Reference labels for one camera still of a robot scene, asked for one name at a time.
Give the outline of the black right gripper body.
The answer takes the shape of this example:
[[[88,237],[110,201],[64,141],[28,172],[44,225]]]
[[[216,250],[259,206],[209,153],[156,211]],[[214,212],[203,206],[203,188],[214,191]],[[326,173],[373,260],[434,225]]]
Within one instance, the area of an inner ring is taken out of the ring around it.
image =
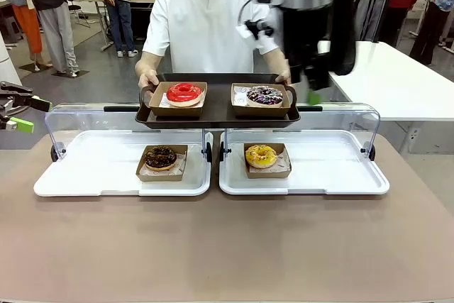
[[[328,55],[319,52],[325,38],[331,8],[282,12],[284,55],[288,60],[292,83],[305,79],[310,89],[329,86]]]

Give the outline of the person's right hand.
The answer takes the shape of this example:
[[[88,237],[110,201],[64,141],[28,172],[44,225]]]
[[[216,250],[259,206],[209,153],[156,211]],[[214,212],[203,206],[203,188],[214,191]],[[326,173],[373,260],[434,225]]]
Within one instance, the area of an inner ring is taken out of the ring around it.
[[[142,89],[144,87],[157,86],[159,83],[157,72],[155,70],[146,70],[140,74],[138,86]]]

